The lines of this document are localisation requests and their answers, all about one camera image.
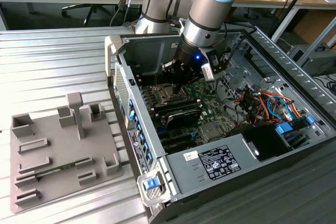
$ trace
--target metal workbench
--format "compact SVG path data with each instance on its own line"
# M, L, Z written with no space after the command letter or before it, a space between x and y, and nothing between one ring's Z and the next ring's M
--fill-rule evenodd
M126 28L0 32L0 222L148 223L104 76L104 38ZM10 114L56 113L64 95L108 111L125 174L32 210L9 209ZM170 223L335 223L336 143L295 166L186 213Z
M0 222L148 223L129 164L104 74L104 38L128 28L82 28L0 33ZM9 209L10 114L55 114L65 94L82 92L84 104L101 102L124 175L33 210Z

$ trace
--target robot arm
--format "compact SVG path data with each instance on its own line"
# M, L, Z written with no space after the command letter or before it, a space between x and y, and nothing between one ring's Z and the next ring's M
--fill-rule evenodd
M234 0L193 0L173 60L162 66L173 83L174 93L182 85L201 77L213 81L214 74L224 70L216 50L211 46ZM156 7L150 3L149 9Z

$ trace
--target floor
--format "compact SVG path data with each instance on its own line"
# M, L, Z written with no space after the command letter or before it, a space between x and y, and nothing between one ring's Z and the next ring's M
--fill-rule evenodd
M83 27L84 19L88 13L89 8L74 9L68 11L70 17L64 18L61 15L61 8L69 6L70 4L48 4L48 3L34 3L35 14L28 12L25 3L3 3L2 10L6 18L10 30L26 30L26 29L53 29L53 28L78 28ZM114 6L106 6L106 8L115 12ZM237 8L232 16L232 21L235 22L250 22L260 27L266 33L272 26L276 17L270 12L271 9L251 8L249 16L246 18L244 14L248 13L247 8ZM137 19L139 10L131 9L128 13L127 21ZM109 26L111 17L107 14L97 11L92 14L88 27L103 27ZM123 24L123 12L119 12L113 21L113 26L120 26ZM284 32L278 44L288 51L290 45L306 44L295 33Z

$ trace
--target desk leg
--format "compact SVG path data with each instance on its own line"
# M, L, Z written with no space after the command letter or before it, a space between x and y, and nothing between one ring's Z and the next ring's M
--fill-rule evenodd
M327 43L328 47L333 48L336 45L336 34L332 37L331 40Z
M6 31L6 30L8 30L8 26L5 20L5 16L0 8L0 31Z
M278 27L278 29L275 31L275 33L272 36L272 40L274 42L277 42L277 40L280 38L281 34L285 31L286 27L292 21L292 19L294 18L298 10L299 10L298 8L293 8L292 10L289 11L286 18L282 21L282 23L280 24L280 26Z

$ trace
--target warning label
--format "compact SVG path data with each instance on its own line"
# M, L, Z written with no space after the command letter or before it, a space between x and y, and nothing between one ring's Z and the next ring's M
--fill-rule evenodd
M240 170L227 145L198 154L209 178L216 180Z

